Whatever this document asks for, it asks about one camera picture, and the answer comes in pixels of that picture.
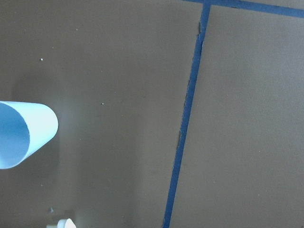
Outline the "blue cup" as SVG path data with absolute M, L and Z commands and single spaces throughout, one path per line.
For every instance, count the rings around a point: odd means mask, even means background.
M 0 168 L 10 169 L 48 143 L 57 133 L 54 111 L 44 104 L 0 102 Z

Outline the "white power plug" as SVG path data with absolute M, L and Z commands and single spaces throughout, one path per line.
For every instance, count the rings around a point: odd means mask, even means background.
M 72 221 L 72 219 L 61 219 L 57 224 L 54 225 L 46 225 L 46 228 L 76 228 L 76 225 Z

